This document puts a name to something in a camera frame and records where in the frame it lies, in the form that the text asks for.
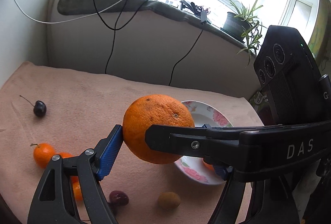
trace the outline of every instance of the camera lens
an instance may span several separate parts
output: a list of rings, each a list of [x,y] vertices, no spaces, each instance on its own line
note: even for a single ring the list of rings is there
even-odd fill
[[[285,60],[285,53],[283,48],[279,44],[275,44],[273,47],[273,54],[275,56],[276,61],[279,64],[282,64]]]
[[[265,75],[264,75],[264,73],[261,69],[259,70],[259,77],[260,77],[260,81],[264,84],[265,83]]]
[[[264,68],[269,77],[272,78],[275,75],[275,67],[274,67],[272,60],[269,57],[267,57],[264,60]]]

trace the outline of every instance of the spider plant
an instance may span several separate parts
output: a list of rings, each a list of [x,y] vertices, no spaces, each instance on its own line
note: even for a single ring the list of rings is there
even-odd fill
[[[262,37],[262,22],[260,22],[259,18],[254,15],[254,12],[259,8],[263,7],[263,5],[257,6],[258,0],[255,0],[253,6],[245,7],[243,3],[240,6],[236,5],[234,1],[229,0],[230,5],[234,7],[236,10],[235,16],[233,18],[238,18],[239,20],[246,21],[249,24],[249,28],[245,29],[243,27],[243,33],[241,37],[246,38],[246,48],[242,48],[237,52],[240,53],[244,50],[248,52],[248,64],[251,61],[252,53],[256,56],[257,50],[260,47],[259,39]]]

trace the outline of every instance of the white cable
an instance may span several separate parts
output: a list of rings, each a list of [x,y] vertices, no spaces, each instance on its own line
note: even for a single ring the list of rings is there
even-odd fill
[[[110,8],[112,8],[113,6],[117,5],[118,3],[122,2],[123,0],[119,0],[118,2],[116,2],[115,4],[109,6],[108,8],[105,8],[104,10],[101,10],[99,11],[99,13],[102,13]],[[97,15],[97,13],[93,13],[93,14],[89,14],[89,15],[86,15],[86,16],[82,16],[82,17],[79,17],[79,18],[74,18],[74,19],[71,19],[71,20],[64,20],[64,21],[58,21],[58,22],[45,22],[45,21],[39,21],[39,20],[36,20],[34,18],[31,18],[29,15],[27,15],[22,9],[21,7],[19,6],[19,4],[16,2],[16,0],[14,0],[15,4],[17,5],[17,7],[19,8],[19,10],[26,16],[28,17],[29,19],[35,21],[35,22],[39,22],[39,23],[44,23],[44,24],[57,24],[57,23],[64,23],[64,22],[69,22],[69,21],[73,21],[73,20],[78,20],[78,19],[82,19],[82,18],[86,18],[86,17],[89,17],[89,16],[93,16],[93,15]]]

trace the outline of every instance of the plant pot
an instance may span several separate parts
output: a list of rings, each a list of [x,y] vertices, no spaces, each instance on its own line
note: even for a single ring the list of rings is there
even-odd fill
[[[244,33],[244,29],[248,30],[250,28],[250,25],[247,21],[243,21],[240,18],[234,18],[235,15],[235,13],[228,12],[223,29],[226,32],[231,33],[235,39],[242,42],[244,38],[241,37],[241,35]]]

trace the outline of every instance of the pink flower pattern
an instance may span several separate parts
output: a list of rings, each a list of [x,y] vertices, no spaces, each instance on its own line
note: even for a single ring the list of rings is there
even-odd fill
[[[201,182],[205,182],[205,183],[208,183],[208,180],[205,176],[203,175],[200,175],[196,170],[193,170],[192,168],[190,167],[186,167],[186,166],[182,166],[183,167],[183,171],[189,175],[190,177],[198,180],[198,181],[201,181]]]
[[[226,117],[224,117],[220,112],[214,110],[212,118],[215,122],[217,122],[221,127],[224,127],[229,124],[229,121]]]

